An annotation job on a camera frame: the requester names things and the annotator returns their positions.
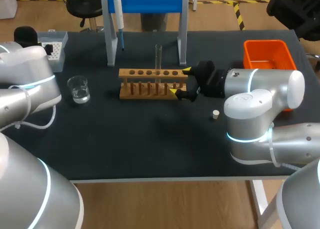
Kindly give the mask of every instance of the table surface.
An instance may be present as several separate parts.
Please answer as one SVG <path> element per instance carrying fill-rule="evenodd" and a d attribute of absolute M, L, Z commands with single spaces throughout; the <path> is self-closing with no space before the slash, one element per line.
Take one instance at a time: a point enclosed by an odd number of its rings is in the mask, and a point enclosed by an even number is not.
<path fill-rule="evenodd" d="M 56 74 L 62 100 L 53 125 L 46 130 L 22 125 L 4 131 L 67 179 L 200 180 L 293 173 L 271 163 L 243 165 L 231 158 L 223 99 L 200 95 L 195 102 L 119 100 L 119 68 L 154 68 L 156 44 L 162 45 L 163 69 L 183 68 L 178 66 L 176 32 L 125 32 L 125 51 L 117 51 L 115 67 L 107 67 L 103 33 L 68 35 L 64 69 Z M 212 60 L 218 69 L 243 68 L 244 42 L 261 39 L 285 41 L 306 81 L 301 106 L 281 113 L 275 126 L 320 123 L 319 82 L 294 31 L 190 31 L 187 67 Z M 91 99 L 86 104 L 73 103 L 67 80 L 75 75 L 88 79 Z M 189 78 L 187 85 L 193 83 Z M 213 110 L 220 111 L 215 121 Z M 51 113 L 47 109 L 26 121 L 45 125 Z"/>

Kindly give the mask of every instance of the white cap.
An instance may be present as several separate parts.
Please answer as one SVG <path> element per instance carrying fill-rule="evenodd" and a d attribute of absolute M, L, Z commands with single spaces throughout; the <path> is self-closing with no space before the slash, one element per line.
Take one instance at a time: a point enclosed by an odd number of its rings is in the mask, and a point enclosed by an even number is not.
<path fill-rule="evenodd" d="M 220 114 L 220 112 L 219 112 L 218 110 L 214 110 L 214 111 L 212 112 L 212 117 L 213 117 L 213 119 L 217 119 L 218 116 L 219 116 L 219 114 Z"/>
<path fill-rule="evenodd" d="M 300 71 L 294 70 L 292 72 L 286 92 L 289 108 L 295 109 L 299 107 L 305 94 L 305 78 Z"/>
<path fill-rule="evenodd" d="M 240 93 L 224 103 L 224 114 L 233 119 L 256 118 L 272 108 L 272 94 L 265 89 Z"/>

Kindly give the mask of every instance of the test tube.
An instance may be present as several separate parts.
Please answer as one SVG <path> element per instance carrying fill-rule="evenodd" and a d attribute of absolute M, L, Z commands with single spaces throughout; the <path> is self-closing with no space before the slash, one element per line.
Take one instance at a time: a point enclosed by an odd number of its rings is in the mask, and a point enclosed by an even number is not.
<path fill-rule="evenodd" d="M 162 45 L 155 45 L 155 73 L 156 75 L 160 75 L 161 73 L 161 60 L 162 60 Z M 161 80 L 159 78 L 155 79 L 155 83 L 160 83 Z"/>

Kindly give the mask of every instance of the orange container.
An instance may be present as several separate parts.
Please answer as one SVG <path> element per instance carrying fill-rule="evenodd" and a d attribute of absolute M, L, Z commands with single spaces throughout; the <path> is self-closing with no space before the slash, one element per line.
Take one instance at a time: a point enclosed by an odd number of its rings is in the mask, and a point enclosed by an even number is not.
<path fill-rule="evenodd" d="M 246 40 L 243 64 L 245 69 L 297 70 L 282 40 Z"/>

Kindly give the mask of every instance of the wooden floor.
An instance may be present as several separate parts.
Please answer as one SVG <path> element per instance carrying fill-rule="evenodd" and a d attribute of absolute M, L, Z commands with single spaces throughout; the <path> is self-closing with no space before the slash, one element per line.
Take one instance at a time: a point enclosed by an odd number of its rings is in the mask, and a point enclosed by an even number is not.
<path fill-rule="evenodd" d="M 246 30 L 286 28 L 266 13 L 267 4 L 241 4 Z M 167 30 L 178 30 L 179 15 L 170 14 Z M 81 30 L 81 20 L 71 16 L 59 1 L 19 1 L 16 17 L 0 20 L 0 42 L 13 39 L 19 26 L 37 31 Z M 102 17 L 97 18 L 102 25 Z M 126 31 L 141 31 L 140 16 L 125 14 Z M 239 30 L 232 6 L 199 4 L 188 15 L 190 31 Z M 301 40 L 306 52 L 320 54 L 319 42 Z M 264 181 L 268 201 L 281 180 Z M 85 206 L 82 229 L 255 229 L 257 218 L 245 181 L 143 182 L 78 184 Z M 281 228 L 278 223 L 275 229 Z"/>

